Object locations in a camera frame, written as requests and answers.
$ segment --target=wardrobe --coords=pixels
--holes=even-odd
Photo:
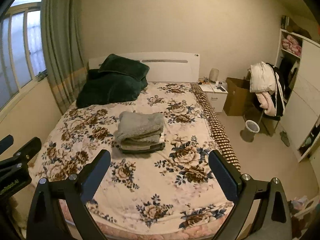
[[[282,39],[289,34],[301,44],[301,56],[297,56],[282,47]],[[312,147],[320,141],[320,133],[318,132],[320,116],[320,44],[301,35],[280,29],[278,53],[275,62],[277,67],[280,66],[283,58],[297,62],[299,65],[295,83],[287,97],[285,113],[280,120],[280,124],[287,132],[291,148],[300,162],[311,153]]]

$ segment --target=beige wall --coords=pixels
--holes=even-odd
[[[309,32],[313,41],[319,42],[320,36],[318,33],[318,23],[316,21],[309,20],[299,15],[294,15],[292,19],[298,26]]]
[[[275,61],[282,14],[276,0],[82,0],[84,55],[195,52],[201,77],[242,78]]]
[[[11,134],[13,145],[0,155],[0,160],[12,157],[21,146],[33,137],[41,142],[58,123],[61,113],[51,93],[47,79],[40,81],[29,91],[0,122],[0,138]],[[18,201],[17,210],[27,219],[34,188],[29,185],[14,195]]]

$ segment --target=green curtain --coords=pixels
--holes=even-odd
[[[76,100],[87,74],[81,55],[81,0],[42,0],[41,34],[52,93],[61,113]]]

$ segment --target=white jacket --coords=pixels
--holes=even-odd
[[[250,92],[270,92],[273,94],[276,91],[276,79],[272,68],[260,62],[251,65],[251,79],[250,79]]]

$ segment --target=wastebasket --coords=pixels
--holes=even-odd
[[[256,122],[247,120],[245,122],[245,128],[240,131],[240,136],[246,142],[253,142],[254,135],[259,131],[260,127]]]

